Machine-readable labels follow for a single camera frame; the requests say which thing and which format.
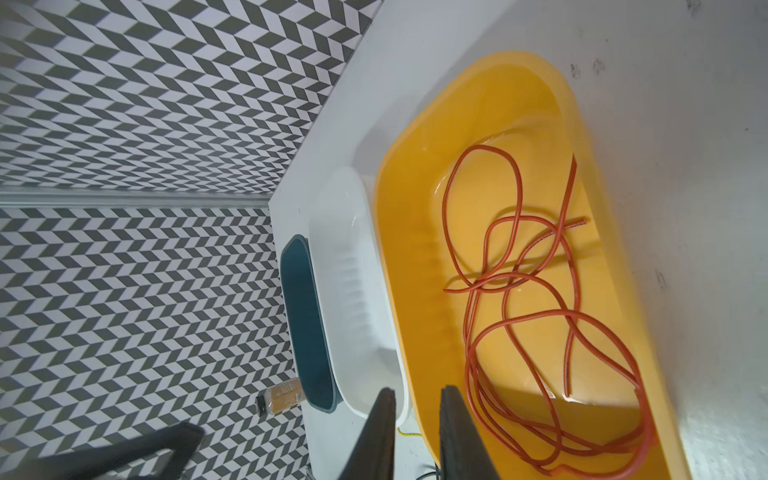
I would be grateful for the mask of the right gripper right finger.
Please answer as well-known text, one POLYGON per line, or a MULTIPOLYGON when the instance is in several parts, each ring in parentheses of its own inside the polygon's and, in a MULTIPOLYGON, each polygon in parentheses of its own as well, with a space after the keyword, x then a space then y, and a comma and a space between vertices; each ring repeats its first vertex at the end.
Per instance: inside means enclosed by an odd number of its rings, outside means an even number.
POLYGON ((446 385, 440 403, 440 478, 499 480, 459 389, 446 385))

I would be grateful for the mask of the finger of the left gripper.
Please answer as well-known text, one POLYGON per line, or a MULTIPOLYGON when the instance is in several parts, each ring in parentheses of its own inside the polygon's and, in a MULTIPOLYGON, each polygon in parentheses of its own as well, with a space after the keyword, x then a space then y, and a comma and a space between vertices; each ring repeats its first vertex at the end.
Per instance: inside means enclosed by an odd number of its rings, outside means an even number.
POLYGON ((181 479, 205 435, 202 427, 181 422, 115 445, 28 460, 1 478, 98 479, 130 462, 169 450, 172 454, 159 472, 138 479, 181 479))

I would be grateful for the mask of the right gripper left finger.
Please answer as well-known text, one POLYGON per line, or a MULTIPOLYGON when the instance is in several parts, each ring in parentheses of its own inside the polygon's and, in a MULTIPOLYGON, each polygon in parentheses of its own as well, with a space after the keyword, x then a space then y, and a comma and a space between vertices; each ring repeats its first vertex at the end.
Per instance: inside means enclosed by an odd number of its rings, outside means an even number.
POLYGON ((383 388, 373 405, 340 479, 394 478, 396 397, 383 388))

